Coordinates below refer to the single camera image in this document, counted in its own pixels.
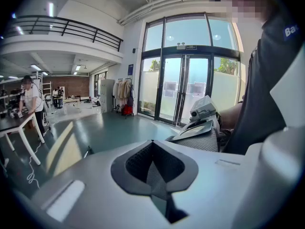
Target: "pipe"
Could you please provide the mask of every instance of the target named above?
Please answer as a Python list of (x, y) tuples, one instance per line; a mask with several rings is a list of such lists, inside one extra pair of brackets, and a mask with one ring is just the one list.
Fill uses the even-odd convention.
[(163, 2), (165, 2), (165, 4), (170, 4), (170, 3), (173, 3), (173, 2), (177, 2), (177, 0), (174, 0), (174, 1), (171, 1), (171, 0), (157, 0), (157, 1), (153, 1), (153, 2), (151, 2), (149, 4), (146, 4), (146, 5), (138, 8), (137, 10), (131, 12), (130, 14), (126, 15), (123, 19), (119, 20), (118, 23), (120, 23), (121, 25), (124, 25), (124, 24), (126, 24), (126, 21), (128, 21), (128, 22), (130, 21), (130, 17), (132, 15), (137, 14), (138, 12), (140, 12), (140, 11), (142, 11), (142, 10), (148, 8), (148, 7), (151, 7), (152, 5), (154, 5), (155, 8), (156, 7), (160, 7), (160, 6), (163, 5)]
[(167, 0), (157, 0), (157, 1), (153, 1), (153, 2), (151, 2), (151, 3), (149, 3), (149, 4), (145, 4), (144, 6), (142, 6), (142, 7), (138, 8), (138, 9), (136, 9), (135, 11), (129, 13), (129, 14), (126, 15), (123, 19), (120, 19), (118, 22), (121, 23), (121, 22), (123, 22), (124, 20), (128, 19), (128, 17), (130, 17), (130, 16), (136, 14), (137, 12), (140, 12), (141, 10), (146, 9), (147, 7), (150, 7), (150, 6), (152, 6), (152, 5), (156, 4), (156, 3), (160, 3), (160, 2), (163, 2), (163, 1), (167, 1)]
[[(184, 0), (183, 4), (186, 6), (186, 5), (192, 5), (192, 4), (196, 4), (196, 5), (199, 5), (199, 4), (206, 4), (207, 1), (194, 1), (194, 0)], [(143, 13), (139, 14), (139, 15), (136, 15), (134, 17), (131, 17), (129, 18), (128, 20), (124, 21), (121, 25), (125, 26), (126, 24), (130, 23), (132, 20), (135, 20), (147, 13), (149, 13), (152, 9), (155, 10), (158, 10), (158, 7), (163, 7), (164, 5), (166, 4), (169, 4), (168, 7), (170, 6), (173, 6), (173, 5), (177, 5), (177, 4), (181, 4), (182, 5), (182, 2), (181, 0), (173, 0), (173, 1), (168, 1), (168, 2), (165, 2), (165, 3), (162, 3), (162, 4), (158, 4), (158, 5), (154, 5), (153, 7), (151, 7), (149, 10), (147, 11), (144, 11)]]

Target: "clothing rack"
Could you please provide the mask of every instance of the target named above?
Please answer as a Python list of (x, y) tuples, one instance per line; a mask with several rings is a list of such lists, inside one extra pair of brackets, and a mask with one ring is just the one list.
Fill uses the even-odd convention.
[[(130, 80), (130, 91), (132, 91), (132, 78), (125, 78), (124, 81), (125, 81), (125, 80)], [(130, 114), (122, 114), (122, 115), (124, 115), (124, 116), (125, 116), (125, 119), (126, 119), (126, 117), (127, 117), (128, 115), (134, 116), (134, 113), (131, 112)]]
[[(123, 78), (119, 78), (118, 79), (118, 82), (122, 82), (122, 81), (123, 81)], [(112, 104), (113, 103), (114, 103), (114, 108), (111, 110), (111, 112), (113, 112), (113, 110), (115, 110), (118, 113), (119, 112), (119, 108), (116, 105), (116, 98), (115, 98), (115, 96), (112, 95)]]

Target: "glass door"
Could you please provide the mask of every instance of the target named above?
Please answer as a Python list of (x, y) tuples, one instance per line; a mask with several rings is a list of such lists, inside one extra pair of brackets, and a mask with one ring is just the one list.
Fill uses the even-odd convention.
[(184, 75), (185, 56), (175, 55), (163, 59), (163, 69), (159, 84), (159, 111), (157, 119), (176, 125), (181, 104), (182, 75)]
[(182, 92), (182, 101), (179, 108), (177, 125), (184, 126), (190, 122), (190, 110), (194, 103), (206, 94), (208, 72), (211, 70), (209, 56), (187, 55)]
[(184, 126), (190, 122), (193, 104), (206, 94), (211, 57), (175, 55), (163, 59), (156, 119)]

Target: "black pants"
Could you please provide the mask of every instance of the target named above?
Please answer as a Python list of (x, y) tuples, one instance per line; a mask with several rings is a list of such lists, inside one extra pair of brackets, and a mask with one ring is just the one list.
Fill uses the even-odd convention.
[(53, 99), (54, 107), (57, 108), (57, 99)]
[(35, 116), (36, 116), (37, 123), (38, 123), (39, 129), (40, 129), (41, 135), (42, 135), (42, 134), (44, 134), (44, 127), (42, 125), (42, 116), (43, 116), (42, 111), (35, 112)]

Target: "balcony railing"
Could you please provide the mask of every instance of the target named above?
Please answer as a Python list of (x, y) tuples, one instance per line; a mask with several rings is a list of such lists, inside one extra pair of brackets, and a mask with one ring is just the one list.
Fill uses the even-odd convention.
[(13, 19), (3, 37), (8, 38), (25, 34), (69, 35), (85, 38), (91, 42), (99, 42), (120, 50), (121, 38), (97, 27), (60, 17), (43, 15), (27, 15)]

